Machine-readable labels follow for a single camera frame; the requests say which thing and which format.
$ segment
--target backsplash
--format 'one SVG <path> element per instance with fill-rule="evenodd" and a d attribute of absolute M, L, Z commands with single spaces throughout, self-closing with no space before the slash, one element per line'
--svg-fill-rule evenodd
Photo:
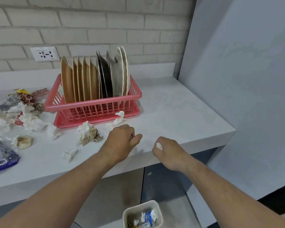
<path fill-rule="evenodd" d="M 115 54 L 130 64 L 175 62 L 178 76 L 196 0 L 0 0 L 0 71 L 60 68 L 30 47 L 60 57 Z"/>

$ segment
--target countertop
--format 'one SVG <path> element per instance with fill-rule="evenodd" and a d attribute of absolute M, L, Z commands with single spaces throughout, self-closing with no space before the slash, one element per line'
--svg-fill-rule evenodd
<path fill-rule="evenodd" d="M 143 138 L 129 157 L 104 177 L 159 163 L 151 151 L 159 136 L 176 140 L 192 154 L 225 145 L 235 133 L 231 125 L 173 78 L 172 74 L 150 77 L 137 76 L 134 72 L 132 71 L 132 76 L 143 96 L 137 101 L 140 115 L 129 118 L 126 123 L 133 126 L 136 133 L 143 134 Z M 8 93 L 8 89 L 0 90 L 0 102 Z M 42 113 L 42 118 L 53 122 L 55 114 Z M 46 132 L 31 134 L 35 137 L 34 144 L 18 151 L 21 156 L 19 163 L 0 172 L 0 205 L 28 198 L 53 179 L 98 152 L 108 133 L 103 130 L 102 124 L 95 127 L 104 139 L 80 147 L 79 153 L 69 164 L 61 158 L 61 154 L 76 148 L 76 129 L 64 131 L 64 135 L 55 141 L 50 141 Z M 27 133 L 18 129 L 12 130 L 10 134 Z"/>

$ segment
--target trash bin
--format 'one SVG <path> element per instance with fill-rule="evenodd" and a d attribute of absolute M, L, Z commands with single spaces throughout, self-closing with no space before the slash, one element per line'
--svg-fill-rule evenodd
<path fill-rule="evenodd" d="M 151 201 L 147 201 L 145 203 L 127 208 L 123 214 L 122 214 L 122 220 L 123 220 L 123 225 L 124 228 L 130 228 L 128 227 L 128 216 L 130 217 L 141 217 L 141 213 L 144 212 L 148 212 L 150 210 L 154 210 L 155 214 L 156 214 L 156 221 L 153 224 L 152 228 L 159 228 L 163 225 L 163 215 L 160 211 L 160 206 L 158 205 L 158 203 L 154 200 Z"/>

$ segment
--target pink plastic dish rack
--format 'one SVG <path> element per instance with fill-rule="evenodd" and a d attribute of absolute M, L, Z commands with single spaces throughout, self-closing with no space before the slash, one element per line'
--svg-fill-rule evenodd
<path fill-rule="evenodd" d="M 125 112 L 125 117 L 135 116 L 139 114 L 135 100 L 142 97 L 142 92 L 132 76 L 130 76 L 130 82 L 131 86 L 127 96 L 65 103 L 61 74 L 59 74 L 44 103 L 44 109 L 47 112 L 57 111 L 54 121 L 57 128 L 79 126 L 85 121 L 92 124 L 111 121 L 119 117 L 115 113 L 121 110 Z"/>

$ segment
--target electrical outlet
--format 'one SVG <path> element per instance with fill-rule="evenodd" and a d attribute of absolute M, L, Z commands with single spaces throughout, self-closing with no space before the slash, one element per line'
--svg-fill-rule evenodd
<path fill-rule="evenodd" d="M 31 52 L 37 62 L 60 61 L 56 47 L 32 47 Z"/>

